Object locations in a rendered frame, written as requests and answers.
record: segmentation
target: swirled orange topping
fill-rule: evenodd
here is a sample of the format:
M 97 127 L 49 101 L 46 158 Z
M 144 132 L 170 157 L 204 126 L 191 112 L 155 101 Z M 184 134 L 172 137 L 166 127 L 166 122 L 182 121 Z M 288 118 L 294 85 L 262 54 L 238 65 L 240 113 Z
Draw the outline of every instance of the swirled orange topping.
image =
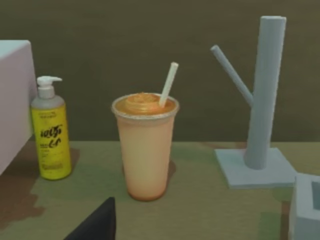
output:
M 131 115 L 164 114 L 175 109 L 176 104 L 168 99 L 164 107 L 159 106 L 160 96 L 152 93 L 137 93 L 116 103 L 115 108 Z

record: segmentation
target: pump nozzle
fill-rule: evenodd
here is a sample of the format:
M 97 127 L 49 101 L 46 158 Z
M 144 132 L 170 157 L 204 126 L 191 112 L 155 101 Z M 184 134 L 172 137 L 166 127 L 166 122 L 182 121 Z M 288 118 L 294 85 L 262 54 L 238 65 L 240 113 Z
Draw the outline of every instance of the pump nozzle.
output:
M 56 76 L 40 76 L 36 79 L 37 84 L 40 88 L 47 88 L 52 85 L 53 82 L 61 82 L 62 79 Z

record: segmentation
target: pump bottle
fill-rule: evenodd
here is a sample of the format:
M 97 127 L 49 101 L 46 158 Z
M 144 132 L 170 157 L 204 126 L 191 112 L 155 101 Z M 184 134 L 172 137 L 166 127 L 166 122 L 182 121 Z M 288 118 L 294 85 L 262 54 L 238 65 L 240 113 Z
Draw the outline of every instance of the pump bottle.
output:
M 53 82 L 59 77 L 37 78 L 38 95 L 31 102 L 40 175 L 47 180 L 59 180 L 71 173 L 66 104 L 55 94 Z

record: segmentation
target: bottle neck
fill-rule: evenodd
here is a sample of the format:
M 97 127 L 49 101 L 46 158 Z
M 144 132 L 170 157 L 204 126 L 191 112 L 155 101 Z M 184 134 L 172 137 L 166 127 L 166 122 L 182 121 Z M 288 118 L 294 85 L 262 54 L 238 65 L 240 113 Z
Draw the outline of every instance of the bottle neck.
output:
M 55 97 L 55 89 L 53 86 L 50 87 L 39 87 L 38 96 L 41 99 L 52 99 Z

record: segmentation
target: white pump head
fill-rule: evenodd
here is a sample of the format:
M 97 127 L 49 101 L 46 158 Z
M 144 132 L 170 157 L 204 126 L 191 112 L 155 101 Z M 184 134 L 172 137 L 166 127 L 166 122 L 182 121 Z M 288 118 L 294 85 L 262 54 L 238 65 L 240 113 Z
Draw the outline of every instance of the white pump head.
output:
M 52 86 L 53 82 L 62 81 L 56 76 L 40 76 L 36 79 L 38 87 L 38 95 L 42 99 L 51 99 L 55 96 L 55 89 Z

